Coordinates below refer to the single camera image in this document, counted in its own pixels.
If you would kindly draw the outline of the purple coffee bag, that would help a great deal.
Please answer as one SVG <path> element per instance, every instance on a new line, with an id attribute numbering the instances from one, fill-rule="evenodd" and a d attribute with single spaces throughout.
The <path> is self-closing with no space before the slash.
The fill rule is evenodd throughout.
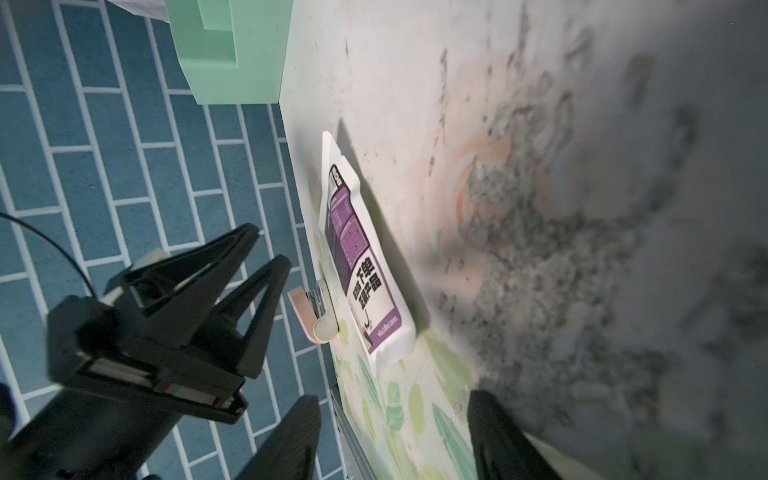
<path id="1" fill-rule="evenodd" d="M 360 178 L 328 131 L 321 136 L 320 180 L 319 229 L 330 266 L 370 369 L 379 374 L 413 350 L 416 326 L 386 261 Z"/>

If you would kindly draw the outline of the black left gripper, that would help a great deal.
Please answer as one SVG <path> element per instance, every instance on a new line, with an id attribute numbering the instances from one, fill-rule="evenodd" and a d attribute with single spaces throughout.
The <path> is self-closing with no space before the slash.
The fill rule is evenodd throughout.
<path id="1" fill-rule="evenodd" d="M 185 253 L 128 268 L 108 283 L 122 289 L 114 307 L 66 297 L 47 319 L 51 380 L 110 400 L 236 423 L 248 407 L 244 377 L 262 372 L 291 261 L 275 256 L 214 303 L 260 236 L 259 227 L 245 223 Z M 203 345 L 213 356 L 195 345 L 174 349 L 203 322 Z M 138 344 L 136 355 L 119 348 Z"/>

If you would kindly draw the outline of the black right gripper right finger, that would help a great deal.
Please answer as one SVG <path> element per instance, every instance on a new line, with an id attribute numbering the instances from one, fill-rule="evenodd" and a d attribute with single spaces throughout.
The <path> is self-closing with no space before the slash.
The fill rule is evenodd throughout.
<path id="1" fill-rule="evenodd" d="M 479 479 L 562 479 L 490 392 L 470 392 L 467 419 Z"/>

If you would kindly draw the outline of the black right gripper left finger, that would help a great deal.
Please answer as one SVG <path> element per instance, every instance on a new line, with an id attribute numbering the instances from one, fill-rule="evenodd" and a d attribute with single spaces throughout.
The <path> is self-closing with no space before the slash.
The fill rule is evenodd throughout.
<path id="1" fill-rule="evenodd" d="M 301 396 L 236 479 L 312 479 L 321 427 L 318 397 Z"/>

